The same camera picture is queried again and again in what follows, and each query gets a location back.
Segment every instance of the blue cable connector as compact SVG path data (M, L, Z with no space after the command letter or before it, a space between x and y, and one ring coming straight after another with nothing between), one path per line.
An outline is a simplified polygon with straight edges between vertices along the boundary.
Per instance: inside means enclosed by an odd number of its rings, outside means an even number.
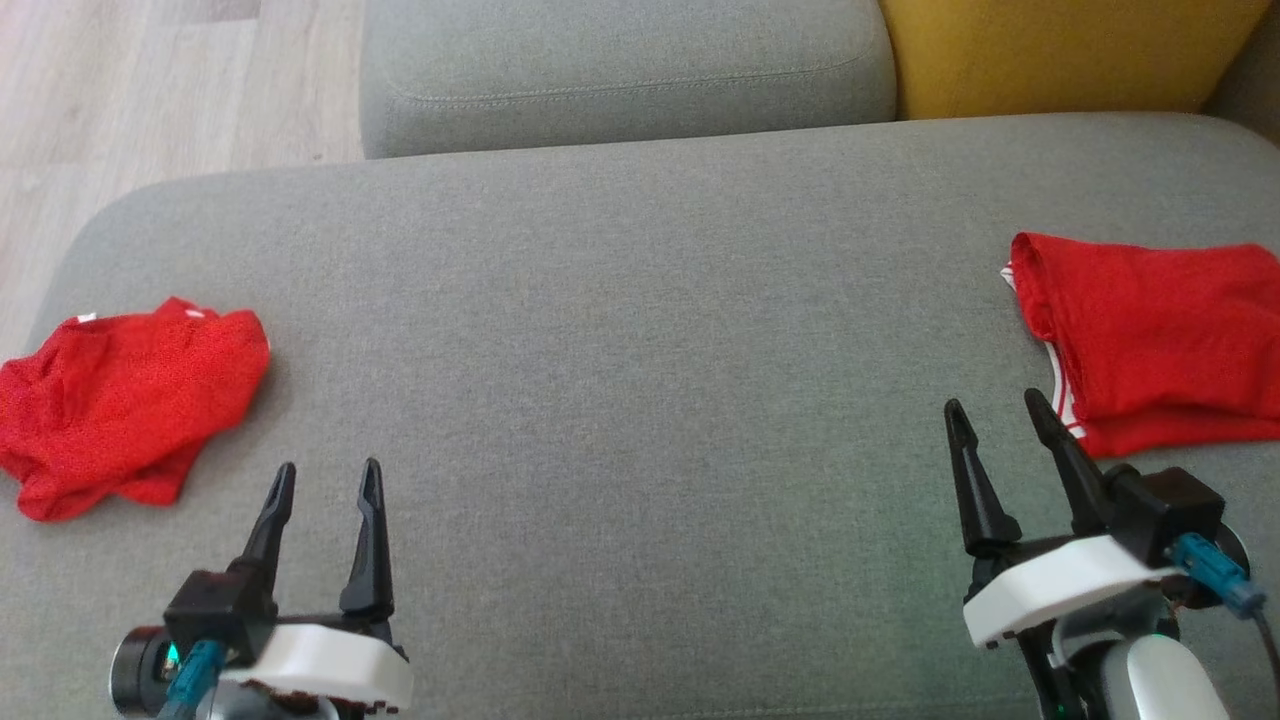
M227 647L216 641L200 641L187 653L178 676L169 684L159 720L193 720L200 701L218 684L227 665Z
M1244 569L1199 534L1180 536L1170 550L1174 565L1213 591L1240 620L1253 618L1266 602L1267 593L1244 577Z

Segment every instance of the wooden floor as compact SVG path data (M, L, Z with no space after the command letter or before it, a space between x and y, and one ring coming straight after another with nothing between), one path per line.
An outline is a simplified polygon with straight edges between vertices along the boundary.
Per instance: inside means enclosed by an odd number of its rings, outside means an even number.
M361 23L362 0L0 0L0 361L111 200L361 159Z

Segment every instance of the red cloth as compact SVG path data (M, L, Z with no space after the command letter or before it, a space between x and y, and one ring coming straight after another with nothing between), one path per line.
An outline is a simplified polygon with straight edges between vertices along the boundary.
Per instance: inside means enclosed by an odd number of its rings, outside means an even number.
M1020 233L1011 266L1027 325L1061 357L1091 455L1280 438L1280 263L1265 249Z
M35 520L109 493L172 505L205 442L244 416L268 364L262 324L172 297L155 313L72 318L0 366L0 468Z

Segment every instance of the sofa seat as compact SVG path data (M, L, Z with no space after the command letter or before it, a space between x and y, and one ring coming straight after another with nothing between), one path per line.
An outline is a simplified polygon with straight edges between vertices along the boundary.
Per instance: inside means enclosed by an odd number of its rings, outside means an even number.
M1280 251L1280 150L1221 120L1078 114L433 155L138 191L76 241L64 318L252 307L271 369L177 506L36 525L0 483L14 717L106 717L125 630L242 547L298 465L278 600L337 606L364 459L385 473L407 717L1034 716L975 650L942 405L1028 537L1068 529L998 270L1034 229ZM1152 452L1228 500L1280 596L1280 445ZM1236 717L1252 625L1188 614Z

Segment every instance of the gray couch cushion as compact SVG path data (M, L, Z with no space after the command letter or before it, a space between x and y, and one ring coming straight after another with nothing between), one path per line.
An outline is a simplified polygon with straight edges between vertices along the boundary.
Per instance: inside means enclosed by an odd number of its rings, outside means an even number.
M333 609L376 455L410 717L1030 717L1016 652L968 642L941 418L965 401L1029 536L1068 528L1009 242L1275 251L1277 188L1280 150L1221 120L1044 115L143 190L84 229L37 338L178 293L256 309L271 370L177 507L0 510L6 712L108 716L115 643L239 551L282 460L278 597ZM1220 489L1280 592L1280 445L1137 461ZM1185 632L1236 717L1271 711L1251 626Z
M369 158L893 118L876 0L371 0Z

